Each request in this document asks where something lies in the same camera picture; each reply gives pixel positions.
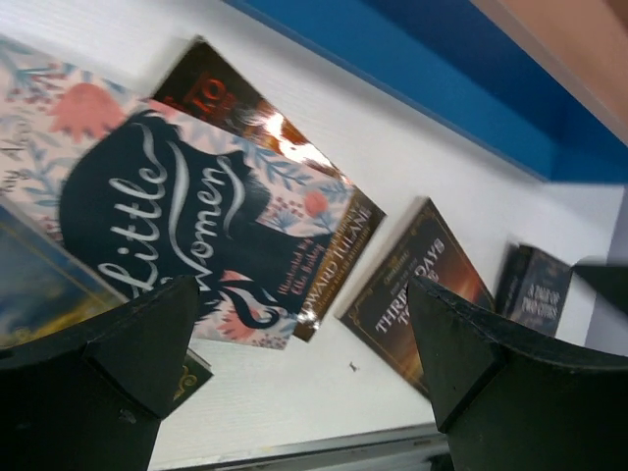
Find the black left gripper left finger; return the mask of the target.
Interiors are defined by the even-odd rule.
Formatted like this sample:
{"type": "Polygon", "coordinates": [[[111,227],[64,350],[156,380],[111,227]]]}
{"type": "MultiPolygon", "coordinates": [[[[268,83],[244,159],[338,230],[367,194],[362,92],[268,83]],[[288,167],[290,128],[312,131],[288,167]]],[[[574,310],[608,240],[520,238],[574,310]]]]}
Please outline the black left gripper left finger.
{"type": "Polygon", "coordinates": [[[2,469],[147,469],[197,305],[196,281],[177,277],[3,353],[2,469]]]}

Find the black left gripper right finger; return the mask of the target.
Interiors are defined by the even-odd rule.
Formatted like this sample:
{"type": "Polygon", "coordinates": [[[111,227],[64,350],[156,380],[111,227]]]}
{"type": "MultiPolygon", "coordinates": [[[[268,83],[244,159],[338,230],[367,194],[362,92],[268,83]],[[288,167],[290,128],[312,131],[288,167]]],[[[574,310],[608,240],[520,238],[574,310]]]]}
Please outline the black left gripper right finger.
{"type": "Polygon", "coordinates": [[[624,470],[627,359],[504,319],[425,277],[413,331],[457,470],[624,470]]]}

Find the Animal Farm book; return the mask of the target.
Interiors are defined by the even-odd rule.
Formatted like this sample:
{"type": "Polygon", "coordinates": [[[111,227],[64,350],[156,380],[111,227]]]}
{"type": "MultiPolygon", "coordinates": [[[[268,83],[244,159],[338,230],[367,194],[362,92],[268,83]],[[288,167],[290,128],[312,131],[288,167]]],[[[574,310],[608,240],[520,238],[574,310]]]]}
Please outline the Animal Farm book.
{"type": "MultiPolygon", "coordinates": [[[[128,302],[46,235],[16,204],[2,198],[2,353],[128,302]]],[[[209,364],[187,349],[172,411],[211,377],[209,364]]]]}

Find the Little Women floral book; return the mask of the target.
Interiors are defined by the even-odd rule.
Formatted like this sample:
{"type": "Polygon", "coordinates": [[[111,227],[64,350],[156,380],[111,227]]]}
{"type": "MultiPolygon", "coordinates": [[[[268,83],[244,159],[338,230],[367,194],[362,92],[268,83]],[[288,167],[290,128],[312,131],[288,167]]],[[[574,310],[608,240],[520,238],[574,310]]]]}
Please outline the Little Women floral book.
{"type": "Polygon", "coordinates": [[[112,288],[193,276],[199,339],[284,349],[288,279],[327,235],[259,219],[272,191],[231,133],[9,37],[1,40],[1,193],[112,288]]]}

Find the Edward Tulane brown book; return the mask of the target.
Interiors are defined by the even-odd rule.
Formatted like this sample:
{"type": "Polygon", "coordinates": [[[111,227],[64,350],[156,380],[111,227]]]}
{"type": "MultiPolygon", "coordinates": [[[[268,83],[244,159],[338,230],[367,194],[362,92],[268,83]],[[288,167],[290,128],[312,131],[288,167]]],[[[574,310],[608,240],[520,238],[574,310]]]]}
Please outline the Edward Tulane brown book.
{"type": "Polygon", "coordinates": [[[289,236],[329,236],[288,279],[303,304],[294,335],[320,328],[384,211],[312,144],[206,39],[195,36],[153,93],[155,100],[232,134],[272,197],[260,223],[289,236]]]}

